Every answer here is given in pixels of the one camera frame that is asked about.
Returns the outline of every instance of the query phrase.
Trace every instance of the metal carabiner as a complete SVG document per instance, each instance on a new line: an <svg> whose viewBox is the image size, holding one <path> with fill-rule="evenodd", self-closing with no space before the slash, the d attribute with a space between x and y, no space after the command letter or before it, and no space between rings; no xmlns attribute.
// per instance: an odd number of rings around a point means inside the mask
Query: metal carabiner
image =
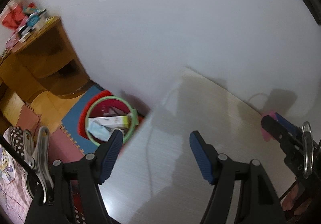
<svg viewBox="0 0 321 224"><path fill-rule="evenodd" d="M54 183L48 169L48 145L49 145L49 130L46 126L42 126L38 132L38 139L36 148L33 146L33 137L30 131L23 132L23 148L25 162L34 170L38 176L43 189L43 203L49 203L53 199ZM33 198L33 193L27 182L26 174L26 187Z"/></svg>
<svg viewBox="0 0 321 224"><path fill-rule="evenodd" d="M308 178L312 174L313 170L313 137L311 131L311 125L308 121L302 125L302 144L303 144L303 176Z"/></svg>

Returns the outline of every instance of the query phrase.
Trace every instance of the wooden shelf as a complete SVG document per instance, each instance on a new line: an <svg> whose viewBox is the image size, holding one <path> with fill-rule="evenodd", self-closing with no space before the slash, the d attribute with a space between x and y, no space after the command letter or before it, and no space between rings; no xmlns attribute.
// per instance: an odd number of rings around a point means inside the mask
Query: wooden shelf
<svg viewBox="0 0 321 224"><path fill-rule="evenodd" d="M37 56L37 65L31 73L38 79L50 76L72 61L74 56L68 51L54 50L49 55Z"/></svg>
<svg viewBox="0 0 321 224"><path fill-rule="evenodd" d="M24 43L18 42L11 50L11 53L19 53L23 51L26 47L28 47L30 44L32 44L34 41L36 41L40 36L45 34L47 31L52 29L56 26L58 22L61 22L60 17L55 16L54 19L49 23L46 24L42 29L40 29L39 32L33 33Z"/></svg>
<svg viewBox="0 0 321 224"><path fill-rule="evenodd" d="M54 73L39 80L46 89L57 96L70 95L71 93L77 92L77 90L80 90L88 81L89 78L87 74L81 73L69 76L61 76L59 73Z"/></svg>
<svg viewBox="0 0 321 224"><path fill-rule="evenodd" d="M90 85L59 17L3 56L0 78L29 103L46 90L68 99Z"/></svg>

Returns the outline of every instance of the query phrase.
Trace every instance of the white table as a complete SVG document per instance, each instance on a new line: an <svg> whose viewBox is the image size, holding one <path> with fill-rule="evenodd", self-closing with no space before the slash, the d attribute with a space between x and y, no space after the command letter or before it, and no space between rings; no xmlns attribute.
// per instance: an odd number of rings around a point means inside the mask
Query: white table
<svg viewBox="0 0 321 224"><path fill-rule="evenodd" d="M228 91L185 68L100 187L109 215L121 224L200 222L213 187L202 178L189 147L193 130L233 160L260 160L281 196L294 175L283 163L279 143L264 142L260 119ZM234 221L237 202L233 196L227 223Z"/></svg>

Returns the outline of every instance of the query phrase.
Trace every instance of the blue foam mat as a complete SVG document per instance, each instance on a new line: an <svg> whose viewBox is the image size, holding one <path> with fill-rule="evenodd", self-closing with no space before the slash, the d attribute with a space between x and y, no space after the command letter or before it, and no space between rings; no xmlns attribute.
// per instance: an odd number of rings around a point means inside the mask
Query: blue foam mat
<svg viewBox="0 0 321 224"><path fill-rule="evenodd" d="M97 146L90 140L87 140L78 134L78 120L86 104L101 91L102 90L99 87L95 85L92 86L62 119L62 123L67 129L68 133L71 134L71 137L77 142L77 145L80 146L80 149L84 150L84 154L94 153L97 149Z"/></svg>

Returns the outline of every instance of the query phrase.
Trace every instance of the red cloth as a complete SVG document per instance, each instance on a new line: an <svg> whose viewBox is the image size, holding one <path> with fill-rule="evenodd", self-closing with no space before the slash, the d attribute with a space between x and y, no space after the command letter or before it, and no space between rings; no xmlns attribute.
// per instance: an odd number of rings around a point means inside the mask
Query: red cloth
<svg viewBox="0 0 321 224"><path fill-rule="evenodd" d="M27 16L23 13L23 8L20 4L9 8L4 14L2 25L12 30L16 30Z"/></svg>

